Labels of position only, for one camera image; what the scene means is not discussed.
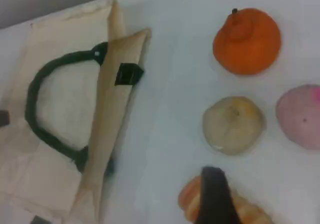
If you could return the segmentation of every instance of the bag handle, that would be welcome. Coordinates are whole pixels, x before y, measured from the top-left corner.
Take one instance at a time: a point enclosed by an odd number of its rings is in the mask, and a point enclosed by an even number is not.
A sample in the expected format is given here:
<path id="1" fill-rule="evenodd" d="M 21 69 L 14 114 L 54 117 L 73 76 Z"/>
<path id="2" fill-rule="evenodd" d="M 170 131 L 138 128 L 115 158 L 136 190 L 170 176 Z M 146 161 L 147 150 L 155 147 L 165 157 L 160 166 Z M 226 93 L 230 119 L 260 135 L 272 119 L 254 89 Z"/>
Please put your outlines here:
<path id="1" fill-rule="evenodd" d="M 60 141 L 56 136 L 49 133 L 43 127 L 41 127 L 37 121 L 37 100 L 41 84 L 52 72 L 57 68 L 77 64 L 82 61 L 95 60 L 100 66 L 103 64 L 103 60 L 108 51 L 108 43 L 103 42 L 96 45 L 92 50 L 89 51 L 78 51 L 66 54 L 60 58 L 51 60 L 45 64 L 35 75 L 35 78 L 29 85 L 26 99 L 26 110 L 24 113 L 25 120 L 29 124 L 31 130 L 35 135 L 46 143 L 51 148 L 60 152 L 61 154 L 67 156 L 72 161 L 74 161 L 79 172 L 83 173 L 87 159 L 88 159 L 88 146 L 84 147 L 82 150 L 75 150 L 70 146 L 66 145 Z M 113 159 L 110 159 L 107 167 L 107 173 L 113 172 Z"/>

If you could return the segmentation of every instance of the orange pastry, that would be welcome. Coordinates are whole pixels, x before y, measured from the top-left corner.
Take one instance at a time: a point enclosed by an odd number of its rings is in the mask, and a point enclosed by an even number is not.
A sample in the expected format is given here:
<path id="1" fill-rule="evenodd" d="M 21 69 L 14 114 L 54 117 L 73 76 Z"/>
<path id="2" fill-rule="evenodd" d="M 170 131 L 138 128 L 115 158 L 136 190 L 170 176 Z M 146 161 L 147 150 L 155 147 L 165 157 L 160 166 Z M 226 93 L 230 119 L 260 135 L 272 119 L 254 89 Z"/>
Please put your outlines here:
<path id="1" fill-rule="evenodd" d="M 178 197 L 178 204 L 184 210 L 186 219 L 193 223 L 197 219 L 201 205 L 201 181 L 201 176 L 196 176 L 182 189 Z M 242 224 L 273 224 L 260 207 L 250 203 L 236 191 L 231 191 L 231 198 Z"/>
<path id="2" fill-rule="evenodd" d="M 233 9 L 213 41 L 213 55 L 227 70 L 253 75 L 268 68 L 281 47 L 275 21 L 257 9 Z"/>

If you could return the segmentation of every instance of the pink spot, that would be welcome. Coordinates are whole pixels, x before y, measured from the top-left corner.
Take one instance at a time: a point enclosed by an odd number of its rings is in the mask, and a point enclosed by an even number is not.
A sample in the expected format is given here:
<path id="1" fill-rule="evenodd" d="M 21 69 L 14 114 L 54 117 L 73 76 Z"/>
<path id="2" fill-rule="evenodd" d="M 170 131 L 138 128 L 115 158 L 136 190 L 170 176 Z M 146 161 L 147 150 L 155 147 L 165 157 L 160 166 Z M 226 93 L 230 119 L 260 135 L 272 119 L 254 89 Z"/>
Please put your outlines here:
<path id="1" fill-rule="evenodd" d="M 313 90 L 313 94 L 315 96 L 315 100 L 319 101 L 320 102 L 320 88 L 315 88 Z"/>

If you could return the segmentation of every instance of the pink fruit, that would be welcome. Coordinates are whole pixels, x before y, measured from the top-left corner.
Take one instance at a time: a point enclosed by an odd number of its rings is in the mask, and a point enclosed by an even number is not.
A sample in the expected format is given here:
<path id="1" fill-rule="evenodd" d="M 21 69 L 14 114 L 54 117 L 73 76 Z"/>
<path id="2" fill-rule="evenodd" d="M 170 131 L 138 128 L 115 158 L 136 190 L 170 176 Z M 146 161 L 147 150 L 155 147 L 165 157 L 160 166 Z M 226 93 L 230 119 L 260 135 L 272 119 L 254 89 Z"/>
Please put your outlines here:
<path id="1" fill-rule="evenodd" d="M 306 149 L 320 149 L 320 86 L 303 85 L 282 95 L 276 117 L 285 135 Z"/>

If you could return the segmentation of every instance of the white table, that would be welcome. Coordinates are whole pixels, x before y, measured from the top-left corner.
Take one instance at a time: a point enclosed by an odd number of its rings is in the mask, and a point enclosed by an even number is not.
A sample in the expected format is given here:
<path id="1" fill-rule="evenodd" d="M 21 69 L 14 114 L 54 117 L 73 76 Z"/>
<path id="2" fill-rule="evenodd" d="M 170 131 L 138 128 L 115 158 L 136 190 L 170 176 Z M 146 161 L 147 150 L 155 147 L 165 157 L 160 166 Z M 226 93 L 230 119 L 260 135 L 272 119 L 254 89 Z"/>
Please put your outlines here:
<path id="1" fill-rule="evenodd" d="M 274 107 L 291 87 L 320 84 L 320 0 L 119 0 L 128 29 L 152 28 L 145 76 L 126 117 L 104 223 L 187 223 L 177 205 L 182 186 L 204 165 L 226 171 L 236 187 L 268 210 L 276 223 L 320 223 L 320 152 L 288 141 Z M 233 8 L 255 7 L 279 24 L 283 47 L 263 74 L 240 78 L 212 55 L 215 33 Z M 0 31 L 3 91 L 24 46 L 30 22 Z M 263 110 L 267 129 L 255 148 L 225 157 L 202 136 L 205 109 L 228 95 L 244 95 Z M 4 224 L 31 215 L 1 207 Z"/>

